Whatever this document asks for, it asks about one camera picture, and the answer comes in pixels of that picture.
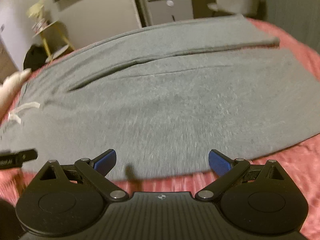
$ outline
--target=white cabinet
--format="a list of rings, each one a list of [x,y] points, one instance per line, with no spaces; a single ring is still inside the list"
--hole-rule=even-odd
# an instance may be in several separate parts
[[[150,0],[148,8],[152,25],[193,19],[191,0]]]

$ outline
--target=bed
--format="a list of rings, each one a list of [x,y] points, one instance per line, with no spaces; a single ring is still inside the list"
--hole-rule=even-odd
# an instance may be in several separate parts
[[[315,51],[272,24],[251,19],[250,21],[258,29],[279,37],[279,47],[288,48],[296,59],[320,80],[320,56]],[[31,78],[37,76],[42,69],[34,72]],[[14,108],[18,98],[19,95],[16,95],[9,110]],[[308,239],[320,239],[320,134],[267,157],[255,159],[252,163],[264,164],[268,159],[276,159],[281,163],[308,201],[309,213],[301,233]],[[35,173],[21,169],[1,171],[0,197],[15,205],[19,195],[34,175]],[[129,193],[134,191],[191,191],[192,194],[195,194],[216,178],[217,176],[209,171],[165,179],[116,181],[116,184]]]

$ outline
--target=controller logo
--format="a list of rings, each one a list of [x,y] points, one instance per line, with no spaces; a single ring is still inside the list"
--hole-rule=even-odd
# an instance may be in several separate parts
[[[167,197],[167,196],[166,196],[166,195],[163,195],[163,194],[161,194],[161,195],[158,196],[158,198],[161,199],[161,200],[164,200],[166,197]]]

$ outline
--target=gray fabric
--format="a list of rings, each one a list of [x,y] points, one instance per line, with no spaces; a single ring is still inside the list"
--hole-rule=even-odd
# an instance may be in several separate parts
[[[208,170],[212,148],[252,159],[288,147],[319,132],[320,84],[287,50],[228,50],[276,42],[227,17],[95,44],[22,88],[18,105],[41,109],[2,127],[0,149],[37,148],[24,167],[38,170],[114,148],[108,177],[127,179]]]

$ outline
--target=round metal pin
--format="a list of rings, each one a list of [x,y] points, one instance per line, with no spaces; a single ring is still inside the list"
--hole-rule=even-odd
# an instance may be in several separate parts
[[[115,199],[123,198],[125,197],[125,195],[126,195],[125,192],[122,190],[115,190],[110,193],[110,197]]]
[[[213,197],[213,195],[214,195],[213,192],[210,190],[201,190],[198,192],[198,196],[204,199],[211,198]]]

